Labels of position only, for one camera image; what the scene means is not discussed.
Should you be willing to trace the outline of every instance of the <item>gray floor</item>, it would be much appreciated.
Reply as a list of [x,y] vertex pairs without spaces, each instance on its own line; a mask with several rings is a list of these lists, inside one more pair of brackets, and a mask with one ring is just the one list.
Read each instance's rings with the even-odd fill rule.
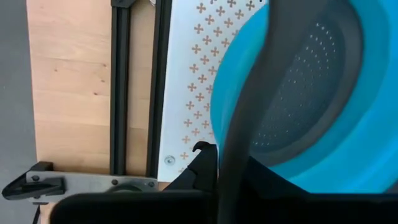
[[[36,162],[26,1],[0,1],[0,189]],[[0,223],[32,223],[35,206],[0,197]]]

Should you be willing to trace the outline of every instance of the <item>metal plate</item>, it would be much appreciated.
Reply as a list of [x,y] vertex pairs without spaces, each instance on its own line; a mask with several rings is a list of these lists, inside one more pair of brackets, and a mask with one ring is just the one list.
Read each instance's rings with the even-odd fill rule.
[[34,203],[59,202],[60,200],[75,194],[106,192],[116,186],[112,184],[113,180],[117,180],[117,185],[133,185],[143,192],[156,192],[158,189],[157,179],[147,177],[81,174],[55,171],[30,171],[26,174],[26,181],[28,183],[34,182],[32,178],[33,176],[39,177],[39,181],[47,178],[62,177],[65,180],[66,190],[63,195],[43,195],[40,198],[30,198],[29,201]]
[[[157,1],[157,5],[165,7],[164,2]],[[197,155],[192,152],[196,142],[215,143],[210,99],[218,66],[243,24],[266,3],[266,0],[172,1],[159,181],[171,182],[183,172]]]

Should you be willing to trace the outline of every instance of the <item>black plastic part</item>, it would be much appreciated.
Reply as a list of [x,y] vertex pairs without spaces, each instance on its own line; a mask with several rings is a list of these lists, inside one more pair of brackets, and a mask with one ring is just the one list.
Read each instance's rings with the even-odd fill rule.
[[199,190],[74,195],[54,207],[50,223],[214,223],[210,204]]
[[166,79],[171,9],[172,0],[156,1],[146,167],[146,176],[153,178],[157,178],[157,167],[159,162],[160,130],[162,127],[163,96]]
[[314,223],[322,218],[327,223],[368,218],[384,223],[398,220],[397,204],[398,195],[310,194],[249,158],[232,218],[236,223]]
[[302,45],[308,28],[330,1],[270,1],[267,37],[242,88],[225,141],[219,180],[219,223],[233,222],[239,185],[258,121],[277,93],[285,69]]
[[33,205],[48,205],[48,202],[32,202]]
[[202,190],[213,193],[217,185],[218,155],[217,146],[207,142],[198,142],[193,151],[200,149],[199,155],[165,190]]
[[40,182],[27,183],[26,173],[29,171],[52,171],[52,162],[38,162],[27,172],[8,184],[1,192],[6,200],[22,200],[48,194],[63,194],[65,186],[63,180],[45,179]]
[[111,1],[111,175],[126,174],[130,6],[133,3],[133,0]]

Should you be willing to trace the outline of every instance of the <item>black object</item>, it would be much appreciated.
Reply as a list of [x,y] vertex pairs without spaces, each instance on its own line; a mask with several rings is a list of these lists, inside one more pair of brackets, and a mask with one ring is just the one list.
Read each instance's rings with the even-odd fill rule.
[[398,195],[310,194],[249,158],[230,223],[392,223]]
[[74,195],[58,203],[51,224],[214,223],[211,196],[199,190]]
[[111,175],[126,174],[130,7],[136,0],[111,0]]
[[198,189],[205,192],[213,192],[216,189],[218,170],[217,146],[200,141],[195,144],[193,151],[195,152],[197,149],[201,150],[199,155],[179,177],[166,187],[166,190]]
[[157,0],[150,87],[146,176],[157,178],[172,0]]
[[7,200],[21,200],[41,195],[62,195],[65,193],[63,178],[50,178],[38,182],[38,177],[32,177],[34,182],[26,181],[26,173],[29,171],[53,171],[52,162],[38,162],[27,172],[8,184],[1,192]]

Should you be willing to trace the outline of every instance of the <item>black clip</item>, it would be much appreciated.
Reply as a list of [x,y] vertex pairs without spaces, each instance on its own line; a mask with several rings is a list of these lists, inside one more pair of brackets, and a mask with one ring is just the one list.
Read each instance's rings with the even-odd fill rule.
[[218,173],[217,146],[200,141],[195,144],[193,151],[200,149],[199,155],[165,190],[202,190],[214,192],[216,190]]
[[1,192],[7,200],[22,200],[27,198],[39,198],[41,195],[61,195],[65,193],[63,178],[49,178],[43,181],[32,177],[35,182],[26,181],[26,173],[29,171],[51,171],[52,162],[38,162],[27,172],[8,184]]

